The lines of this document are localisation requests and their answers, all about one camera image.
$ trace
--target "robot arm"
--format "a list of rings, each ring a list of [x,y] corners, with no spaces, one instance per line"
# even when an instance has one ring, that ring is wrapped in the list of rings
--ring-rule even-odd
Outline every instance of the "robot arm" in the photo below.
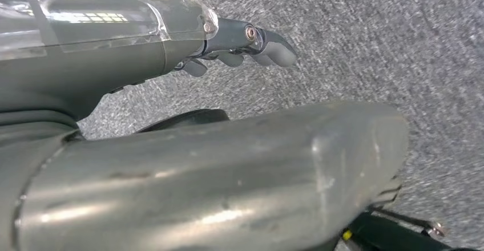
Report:
[[[247,22],[218,18],[198,0],[0,0],[0,125],[85,118],[101,97],[199,59],[243,55],[290,66],[293,48]]]

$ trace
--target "gray carpet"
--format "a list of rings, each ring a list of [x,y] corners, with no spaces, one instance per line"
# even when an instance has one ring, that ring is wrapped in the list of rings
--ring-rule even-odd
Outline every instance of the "gray carpet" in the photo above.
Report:
[[[231,118],[327,100],[396,106],[411,122],[397,209],[450,228],[446,242],[484,249],[484,0],[205,0],[219,15],[285,34],[292,68],[220,63],[106,96],[89,138],[132,133],[195,108]]]

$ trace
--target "robotic finger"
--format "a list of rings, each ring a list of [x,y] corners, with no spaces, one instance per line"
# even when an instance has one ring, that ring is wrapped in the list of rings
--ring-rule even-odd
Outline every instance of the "robotic finger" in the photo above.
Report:
[[[248,22],[225,18],[219,18],[217,34],[206,40],[203,51],[193,58],[218,59],[227,66],[237,67],[243,63],[244,55],[250,55],[262,66],[275,64],[289,67],[297,58],[294,48],[281,35],[257,28]],[[192,59],[180,65],[177,70],[183,69],[193,76],[201,76],[206,68],[200,65],[200,62]]]

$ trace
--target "black rubber part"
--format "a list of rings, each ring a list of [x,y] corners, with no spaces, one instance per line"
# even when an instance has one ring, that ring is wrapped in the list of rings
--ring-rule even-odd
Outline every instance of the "black rubber part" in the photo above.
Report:
[[[228,120],[230,119],[227,113],[223,110],[201,109],[201,110],[186,112],[186,113],[168,118],[166,120],[156,122],[154,124],[149,125],[148,127],[145,127],[137,131],[137,133],[158,131],[158,130],[169,129],[169,128],[194,126],[197,124],[223,122]]]

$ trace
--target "gray cylindrical part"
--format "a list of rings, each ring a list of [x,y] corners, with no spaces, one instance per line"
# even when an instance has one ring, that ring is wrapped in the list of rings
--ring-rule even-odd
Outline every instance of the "gray cylindrical part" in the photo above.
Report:
[[[71,143],[31,180],[19,250],[310,248],[394,176],[407,134],[390,107],[331,103]]]

